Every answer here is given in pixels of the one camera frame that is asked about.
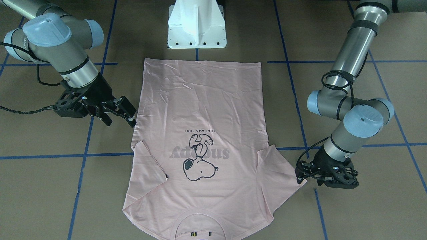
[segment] light blue joint cap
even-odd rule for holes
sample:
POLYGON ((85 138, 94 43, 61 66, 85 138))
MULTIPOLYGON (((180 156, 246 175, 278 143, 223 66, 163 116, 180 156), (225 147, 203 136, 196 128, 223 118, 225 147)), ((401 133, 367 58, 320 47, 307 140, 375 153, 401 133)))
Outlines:
MULTIPOLYGON (((13 33, 16 31, 16 30, 18 30, 19 28, 17 28, 17 29, 14 29, 14 30, 12 30, 12 31, 10 31, 10 32, 8 32, 7 34, 6 34, 6 36, 4 37, 4 42, 5 43, 9 43, 9 44, 11 44, 12 43, 12 35, 13 35, 13 33)), ((10 54, 10 56, 12 56, 12 57, 14 57, 14 58, 16 58, 16 59, 18 59, 18 60, 21 60, 21 61, 26 61, 26 60, 24 60, 24 59, 22 59, 16 52, 15 52, 15 49, 13 49, 13 47, 7 47, 7 46, 5 46, 5 48, 6 48, 6 51, 10 54)))
POLYGON ((95 20, 85 19, 85 21, 88 22, 89 27, 91 28, 92 46, 90 49, 92 49, 102 44, 102 42, 104 41, 104 32, 99 23, 97 23, 95 20))
POLYGON ((358 138, 370 138, 383 127, 381 113, 368 105, 356 105, 344 116, 344 127, 358 138))
POLYGON ((395 108, 393 107, 393 104, 389 100, 387 100, 385 98, 381 98, 381 97, 373 98, 372 100, 378 100, 378 101, 384 103, 384 105, 389 110, 390 117, 389 117, 389 120, 387 121, 387 123, 385 124, 385 125, 387 125, 390 122, 390 120, 393 118, 393 115, 395 114, 395 108))
POLYGON ((28 40, 40 47, 58 46, 71 38, 70 28, 54 13, 33 18, 22 29, 28 40))
POLYGON ((310 93, 310 96, 308 96, 308 99, 307 99, 307 108, 310 112, 320 115, 319 108, 317 107, 318 94, 319 94, 319 91, 313 91, 310 93))

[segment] t-shirt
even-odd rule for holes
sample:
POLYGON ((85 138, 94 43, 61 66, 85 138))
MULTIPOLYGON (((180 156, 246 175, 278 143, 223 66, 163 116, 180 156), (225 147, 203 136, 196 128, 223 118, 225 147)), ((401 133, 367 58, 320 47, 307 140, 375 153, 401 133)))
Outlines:
POLYGON ((240 240, 301 186, 269 146, 260 63, 145 59, 123 212, 161 240, 240 240))

